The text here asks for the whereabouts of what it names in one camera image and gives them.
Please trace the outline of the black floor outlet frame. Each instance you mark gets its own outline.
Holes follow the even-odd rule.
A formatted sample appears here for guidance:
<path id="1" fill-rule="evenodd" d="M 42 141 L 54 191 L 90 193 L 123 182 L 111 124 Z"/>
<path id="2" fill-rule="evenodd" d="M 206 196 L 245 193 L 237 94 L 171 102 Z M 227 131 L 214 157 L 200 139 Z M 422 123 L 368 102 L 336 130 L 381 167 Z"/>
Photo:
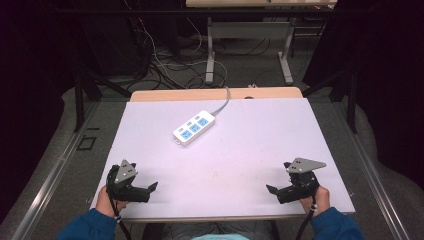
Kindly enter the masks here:
<path id="1" fill-rule="evenodd" d="M 97 138 L 94 136 L 84 135 L 77 145 L 78 151 L 90 151 L 96 142 Z"/>

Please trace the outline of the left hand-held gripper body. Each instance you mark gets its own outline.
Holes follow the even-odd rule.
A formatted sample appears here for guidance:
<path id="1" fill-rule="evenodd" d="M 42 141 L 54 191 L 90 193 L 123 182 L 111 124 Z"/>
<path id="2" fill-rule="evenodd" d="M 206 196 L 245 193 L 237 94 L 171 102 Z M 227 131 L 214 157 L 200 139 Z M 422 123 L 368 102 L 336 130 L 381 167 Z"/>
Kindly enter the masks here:
<path id="1" fill-rule="evenodd" d="M 106 179 L 108 195 L 113 200 L 140 202 L 138 191 L 132 186 L 137 174 L 135 165 L 127 160 L 123 160 L 120 165 L 113 165 Z"/>

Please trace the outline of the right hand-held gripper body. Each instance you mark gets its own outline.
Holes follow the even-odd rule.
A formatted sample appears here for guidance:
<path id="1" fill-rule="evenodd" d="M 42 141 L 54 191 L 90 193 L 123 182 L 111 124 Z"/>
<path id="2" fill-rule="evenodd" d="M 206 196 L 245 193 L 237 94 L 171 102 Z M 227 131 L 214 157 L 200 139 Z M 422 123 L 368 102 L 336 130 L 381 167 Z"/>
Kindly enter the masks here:
<path id="1" fill-rule="evenodd" d="M 324 168 L 323 162 L 305 158 L 295 158 L 292 162 L 285 162 L 286 172 L 289 174 L 291 186 L 294 190 L 302 193 L 300 199 L 312 196 L 319 187 L 314 170 Z"/>

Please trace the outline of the person's teal shirt hem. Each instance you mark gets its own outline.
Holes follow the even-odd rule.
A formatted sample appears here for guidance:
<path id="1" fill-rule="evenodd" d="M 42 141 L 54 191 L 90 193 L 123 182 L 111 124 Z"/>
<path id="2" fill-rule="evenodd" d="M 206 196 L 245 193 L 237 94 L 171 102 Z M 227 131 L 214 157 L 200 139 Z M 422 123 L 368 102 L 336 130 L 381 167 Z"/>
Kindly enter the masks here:
<path id="1" fill-rule="evenodd" d="M 206 234 L 197 236 L 191 240 L 249 240 L 240 234 Z"/>

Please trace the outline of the white table mat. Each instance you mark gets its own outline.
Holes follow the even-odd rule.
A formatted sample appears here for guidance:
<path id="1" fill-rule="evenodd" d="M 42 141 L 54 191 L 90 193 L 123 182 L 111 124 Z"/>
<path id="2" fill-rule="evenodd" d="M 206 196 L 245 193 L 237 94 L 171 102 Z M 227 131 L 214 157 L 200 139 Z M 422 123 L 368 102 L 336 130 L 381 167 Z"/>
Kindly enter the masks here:
<path id="1" fill-rule="evenodd" d="M 202 110 L 215 124 L 190 145 L 177 145 L 173 131 Z M 278 219 L 304 212 L 297 202 L 280 204 L 266 188 L 288 186 L 284 163 L 297 157 L 325 163 L 315 174 L 332 205 L 354 212 L 304 98 L 130 102 L 105 166 L 128 160 L 138 171 L 134 186 L 158 183 L 147 203 L 123 211 L 128 220 Z"/>

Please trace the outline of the person's right hand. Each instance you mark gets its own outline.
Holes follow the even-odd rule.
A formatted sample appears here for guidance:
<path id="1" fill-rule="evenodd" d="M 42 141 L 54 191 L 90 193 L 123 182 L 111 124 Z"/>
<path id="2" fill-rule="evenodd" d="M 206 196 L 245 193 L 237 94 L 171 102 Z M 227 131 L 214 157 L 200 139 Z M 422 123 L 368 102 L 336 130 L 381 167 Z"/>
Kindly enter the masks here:
<path id="1" fill-rule="evenodd" d="M 330 208 L 330 192 L 327 188 L 319 186 L 315 197 L 300 199 L 299 202 L 306 214 L 308 214 L 311 207 L 315 205 L 316 209 L 313 212 L 313 216 L 316 217 Z"/>

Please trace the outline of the white-framed background desk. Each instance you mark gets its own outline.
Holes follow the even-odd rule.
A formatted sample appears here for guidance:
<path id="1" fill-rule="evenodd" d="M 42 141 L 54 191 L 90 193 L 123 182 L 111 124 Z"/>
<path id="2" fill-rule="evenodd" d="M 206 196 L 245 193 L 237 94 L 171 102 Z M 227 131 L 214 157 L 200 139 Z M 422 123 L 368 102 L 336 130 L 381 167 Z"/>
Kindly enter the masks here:
<path id="1" fill-rule="evenodd" d="M 338 0 L 186 0 L 186 6 L 194 10 L 311 10 L 317 12 L 318 7 L 332 9 Z M 215 17 L 207 18 L 208 59 L 205 82 L 211 84 L 214 80 L 215 39 L 280 39 L 284 41 L 283 50 L 278 53 L 283 80 L 286 84 L 294 83 L 287 57 L 294 38 L 295 17 L 285 17 L 284 21 L 259 20 L 229 20 L 223 22 Z"/>

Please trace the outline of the dark curtain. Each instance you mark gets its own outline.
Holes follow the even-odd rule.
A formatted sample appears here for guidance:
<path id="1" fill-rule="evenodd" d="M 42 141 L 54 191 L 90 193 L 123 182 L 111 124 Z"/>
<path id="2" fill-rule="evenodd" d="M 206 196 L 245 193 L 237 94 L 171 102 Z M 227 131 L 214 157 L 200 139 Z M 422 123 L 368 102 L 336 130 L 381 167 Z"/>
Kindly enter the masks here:
<path id="1" fill-rule="evenodd" d="M 303 82 L 312 87 L 361 53 L 357 104 L 375 134 L 378 160 L 424 190 L 424 0 L 338 0 L 337 10 L 375 7 L 370 17 L 332 18 Z"/>
<path id="2" fill-rule="evenodd" d="M 74 21 L 48 0 L 0 0 L 0 223 L 55 133 L 73 87 Z"/>

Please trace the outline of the metal floor rail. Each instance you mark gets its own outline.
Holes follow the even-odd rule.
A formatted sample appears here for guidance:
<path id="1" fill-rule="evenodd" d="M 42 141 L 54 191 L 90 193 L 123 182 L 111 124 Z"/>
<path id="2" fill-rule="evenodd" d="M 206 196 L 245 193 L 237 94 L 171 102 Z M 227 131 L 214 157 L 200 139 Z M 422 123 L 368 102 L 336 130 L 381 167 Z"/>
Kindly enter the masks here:
<path id="1" fill-rule="evenodd" d="M 99 107 L 98 103 L 87 106 L 78 132 L 71 109 L 65 109 L 59 129 L 14 205 L 18 219 L 6 240 L 54 240 L 74 217 L 90 208 L 99 180 L 96 147 L 101 137 L 93 123 Z M 90 151 L 77 150 L 84 135 L 97 138 Z"/>
<path id="2" fill-rule="evenodd" d="M 374 199 L 382 213 L 385 222 L 394 238 L 394 240 L 410 240 L 407 231 L 405 230 L 402 221 L 400 220 L 391 199 L 388 196 L 381 180 L 380 175 L 372 163 L 369 155 L 366 153 L 363 144 L 357 134 L 355 134 L 347 123 L 347 112 L 342 103 L 333 104 L 338 118 L 342 122 L 344 129 L 347 131 L 353 146 L 358 154 L 358 164 L 362 169 L 365 179 L 368 182 Z"/>

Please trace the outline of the white power strip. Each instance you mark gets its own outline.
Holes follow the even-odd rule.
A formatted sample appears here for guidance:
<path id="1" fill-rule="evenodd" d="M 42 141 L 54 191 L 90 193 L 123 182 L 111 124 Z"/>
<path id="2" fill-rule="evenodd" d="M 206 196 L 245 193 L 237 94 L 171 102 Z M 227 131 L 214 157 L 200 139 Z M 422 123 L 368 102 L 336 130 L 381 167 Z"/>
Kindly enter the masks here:
<path id="1" fill-rule="evenodd" d="M 174 142 L 186 147 L 215 124 L 216 118 L 202 110 L 173 131 Z"/>

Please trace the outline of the person's left hand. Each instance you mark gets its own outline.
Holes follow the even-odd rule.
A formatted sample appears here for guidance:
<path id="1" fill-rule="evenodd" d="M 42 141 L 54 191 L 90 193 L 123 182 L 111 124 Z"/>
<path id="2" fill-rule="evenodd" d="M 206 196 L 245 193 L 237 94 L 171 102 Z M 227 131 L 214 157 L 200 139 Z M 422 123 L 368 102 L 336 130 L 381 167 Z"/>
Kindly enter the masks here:
<path id="1" fill-rule="evenodd" d="M 105 186 L 98 192 L 95 209 L 103 215 L 114 218 L 118 216 L 126 206 L 127 202 L 125 201 L 110 199 Z"/>

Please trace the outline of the wooden table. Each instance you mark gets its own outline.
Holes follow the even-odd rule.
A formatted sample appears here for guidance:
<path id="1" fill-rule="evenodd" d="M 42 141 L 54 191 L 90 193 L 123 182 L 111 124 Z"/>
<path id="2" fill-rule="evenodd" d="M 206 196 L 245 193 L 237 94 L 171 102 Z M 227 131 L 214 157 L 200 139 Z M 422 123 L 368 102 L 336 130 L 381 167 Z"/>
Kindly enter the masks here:
<path id="1" fill-rule="evenodd" d="M 302 98 L 297 87 L 230 88 L 231 99 Z M 225 100 L 226 89 L 179 89 L 135 91 L 131 102 Z"/>

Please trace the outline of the person's grey trouser legs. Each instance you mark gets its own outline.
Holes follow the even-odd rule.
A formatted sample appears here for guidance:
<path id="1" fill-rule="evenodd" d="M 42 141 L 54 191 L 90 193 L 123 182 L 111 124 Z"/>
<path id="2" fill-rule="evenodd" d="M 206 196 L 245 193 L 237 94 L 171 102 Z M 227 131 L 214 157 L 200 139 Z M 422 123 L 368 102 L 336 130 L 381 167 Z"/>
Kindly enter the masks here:
<path id="1" fill-rule="evenodd" d="M 280 240 L 276 223 L 270 220 L 149 223 L 142 240 L 191 240 L 206 234 L 240 234 L 249 240 Z"/>

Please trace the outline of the black metal stand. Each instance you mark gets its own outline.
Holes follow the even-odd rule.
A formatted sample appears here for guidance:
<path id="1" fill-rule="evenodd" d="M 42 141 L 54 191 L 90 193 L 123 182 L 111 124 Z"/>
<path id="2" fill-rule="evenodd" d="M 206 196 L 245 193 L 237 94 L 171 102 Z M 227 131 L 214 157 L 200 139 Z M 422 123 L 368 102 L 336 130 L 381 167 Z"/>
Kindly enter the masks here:
<path id="1" fill-rule="evenodd" d="M 356 100 L 358 90 L 358 71 L 353 68 L 340 70 L 330 75 L 324 80 L 308 87 L 302 92 L 304 97 L 308 97 L 322 88 L 333 84 L 333 89 L 330 92 L 331 102 L 341 102 L 344 97 L 347 97 L 346 123 L 350 130 L 356 134 Z"/>
<path id="2" fill-rule="evenodd" d="M 87 96 L 89 100 L 95 102 L 99 102 L 102 98 L 102 93 L 98 85 L 106 86 L 124 97 L 130 97 L 132 95 L 130 91 L 118 86 L 105 76 L 95 73 L 84 64 L 74 66 L 73 77 L 76 107 L 75 132 L 78 132 L 85 123 L 84 97 Z"/>

